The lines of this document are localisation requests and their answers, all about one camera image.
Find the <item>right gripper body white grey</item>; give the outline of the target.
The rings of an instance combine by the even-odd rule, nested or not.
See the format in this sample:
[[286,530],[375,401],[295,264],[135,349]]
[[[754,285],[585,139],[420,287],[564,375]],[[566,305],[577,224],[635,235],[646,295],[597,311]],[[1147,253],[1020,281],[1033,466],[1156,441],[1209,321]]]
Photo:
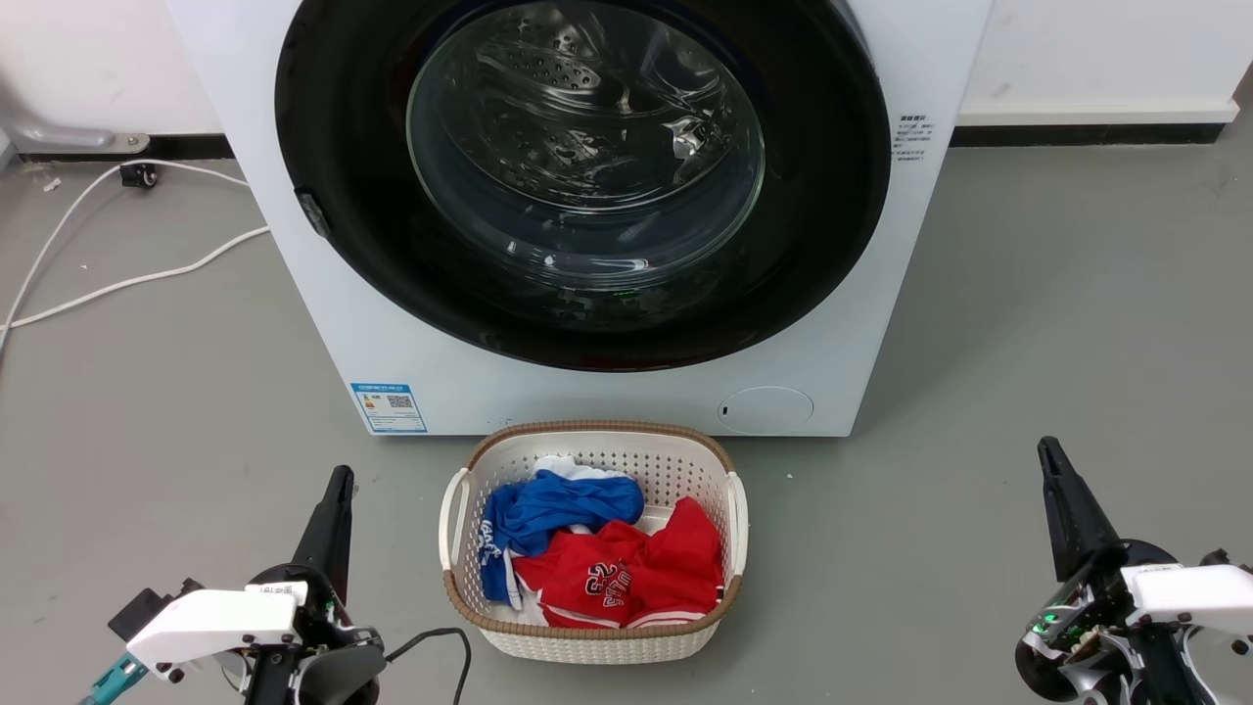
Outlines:
[[1250,567],[1213,550],[1199,566],[1126,540],[1063,574],[1014,647],[1019,677],[1068,704],[1228,704],[1193,655],[1202,634],[1250,652]]

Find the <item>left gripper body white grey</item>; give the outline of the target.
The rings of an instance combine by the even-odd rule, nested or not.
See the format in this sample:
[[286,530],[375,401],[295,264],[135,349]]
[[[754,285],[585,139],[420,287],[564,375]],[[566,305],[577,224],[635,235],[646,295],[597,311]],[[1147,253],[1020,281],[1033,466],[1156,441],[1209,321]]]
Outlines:
[[187,580],[175,596],[144,590],[125,609],[125,632],[128,655],[165,682],[202,660],[233,667],[246,704],[376,704],[388,666],[378,631],[355,625],[327,577],[304,565],[242,589]]

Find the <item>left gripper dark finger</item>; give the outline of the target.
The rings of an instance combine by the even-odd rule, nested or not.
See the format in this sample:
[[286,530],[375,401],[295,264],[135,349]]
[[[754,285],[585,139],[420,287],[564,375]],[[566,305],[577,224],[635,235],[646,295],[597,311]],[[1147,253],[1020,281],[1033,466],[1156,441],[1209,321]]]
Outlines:
[[318,503],[316,503],[313,512],[309,513],[307,526],[304,526],[304,532],[301,536],[299,543],[297,543],[292,562],[294,562],[294,565],[304,565],[318,570],[330,581],[326,574],[326,552],[330,528],[330,507],[326,501],[326,491]]
[[352,533],[352,500],[356,476],[350,467],[335,467],[326,491],[328,503],[328,537],[326,574],[340,597],[348,602],[350,533]]

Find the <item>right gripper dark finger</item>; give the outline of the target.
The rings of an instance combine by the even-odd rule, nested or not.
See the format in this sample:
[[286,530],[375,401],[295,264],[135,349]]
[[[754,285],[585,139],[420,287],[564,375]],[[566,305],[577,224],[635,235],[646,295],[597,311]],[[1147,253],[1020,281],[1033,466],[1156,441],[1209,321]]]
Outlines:
[[1091,537],[1091,553],[1089,553],[1088,561],[1084,565],[1091,562],[1093,558],[1096,558],[1096,563],[1099,565],[1124,565],[1126,558],[1125,545],[1113,528],[1110,518],[1106,517],[1095,495],[1093,495],[1091,487],[1088,486],[1088,490],[1083,491],[1083,500],[1085,501],[1085,518],[1088,518],[1089,526],[1088,536]]
[[1042,470],[1042,498],[1053,575],[1058,582],[1066,582],[1091,553],[1091,537],[1088,536],[1089,526],[1083,500],[1083,491],[1088,490],[1088,485],[1078,475],[1058,438],[1040,438],[1037,457]]

